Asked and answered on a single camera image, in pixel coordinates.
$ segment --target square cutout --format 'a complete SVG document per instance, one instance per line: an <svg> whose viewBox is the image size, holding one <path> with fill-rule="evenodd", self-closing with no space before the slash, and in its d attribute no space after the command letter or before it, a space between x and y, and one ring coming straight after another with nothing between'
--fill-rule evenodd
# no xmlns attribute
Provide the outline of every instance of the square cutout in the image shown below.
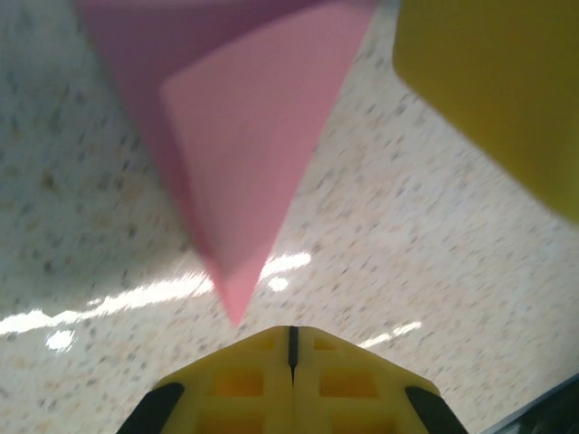
<svg viewBox="0 0 579 434"><path fill-rule="evenodd" d="M259 368L232 367L214 375L210 394L213 396L262 396L263 372Z"/></svg>
<svg viewBox="0 0 579 434"><path fill-rule="evenodd" d="M319 376L319 396L327 398L377 398L373 375L358 368L326 368Z"/></svg>
<svg viewBox="0 0 579 434"><path fill-rule="evenodd" d="M197 423L196 434L262 434L263 414L238 414L219 416L202 415Z"/></svg>
<svg viewBox="0 0 579 434"><path fill-rule="evenodd" d="M272 335L258 336L251 339L250 344L254 350L270 350L275 345L275 340Z"/></svg>

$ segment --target black edge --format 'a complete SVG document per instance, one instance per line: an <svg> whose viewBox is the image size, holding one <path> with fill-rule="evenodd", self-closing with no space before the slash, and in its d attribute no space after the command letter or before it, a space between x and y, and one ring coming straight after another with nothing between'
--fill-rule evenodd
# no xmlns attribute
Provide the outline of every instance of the black edge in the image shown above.
<svg viewBox="0 0 579 434"><path fill-rule="evenodd" d="M550 399L556 399L556 395L563 392L569 386L572 386L575 382L579 382L579 373L576 373L573 377L556 385L553 389L545 392L535 400L531 401L529 404L523 406L522 408L516 410L515 412L508 415L505 419L496 423L490 428L485 429L480 434L494 434L500 430L506 430L508 427L515 425L520 422L527 414L531 413L535 408L544 404Z"/></svg>
<svg viewBox="0 0 579 434"><path fill-rule="evenodd" d="M288 364L291 369L291 384L293 384L296 366L298 365L298 328L294 325L289 326L289 346L288 346Z"/></svg>
<svg viewBox="0 0 579 434"><path fill-rule="evenodd" d="M171 382L149 392L117 434L160 434L184 391L183 384Z"/></svg>
<svg viewBox="0 0 579 434"><path fill-rule="evenodd" d="M429 434L468 434L443 398L417 386L405 391Z"/></svg>

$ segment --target pink foam block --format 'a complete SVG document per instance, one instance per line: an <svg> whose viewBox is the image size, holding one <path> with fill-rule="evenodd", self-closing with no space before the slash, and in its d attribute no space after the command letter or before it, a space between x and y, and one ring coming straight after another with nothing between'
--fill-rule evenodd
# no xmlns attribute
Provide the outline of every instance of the pink foam block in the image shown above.
<svg viewBox="0 0 579 434"><path fill-rule="evenodd" d="M79 2L239 324L373 7Z"/></svg>

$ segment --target pink pyramid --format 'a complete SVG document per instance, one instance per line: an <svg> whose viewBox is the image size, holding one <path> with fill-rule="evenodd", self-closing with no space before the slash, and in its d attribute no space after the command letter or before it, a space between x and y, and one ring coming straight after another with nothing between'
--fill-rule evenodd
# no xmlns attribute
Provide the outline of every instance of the pink pyramid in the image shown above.
<svg viewBox="0 0 579 434"><path fill-rule="evenodd" d="M239 324L374 9L78 2Z"/></svg>

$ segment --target speckled floor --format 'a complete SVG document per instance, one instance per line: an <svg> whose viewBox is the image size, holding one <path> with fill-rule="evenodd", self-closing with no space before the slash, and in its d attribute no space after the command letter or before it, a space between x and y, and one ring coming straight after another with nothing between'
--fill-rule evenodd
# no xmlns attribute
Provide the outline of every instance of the speckled floor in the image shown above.
<svg viewBox="0 0 579 434"><path fill-rule="evenodd" d="M433 380L479 432L579 367L579 232L394 76L382 5L235 331L65 0L0 4L0 433L112 433L277 324Z"/></svg>

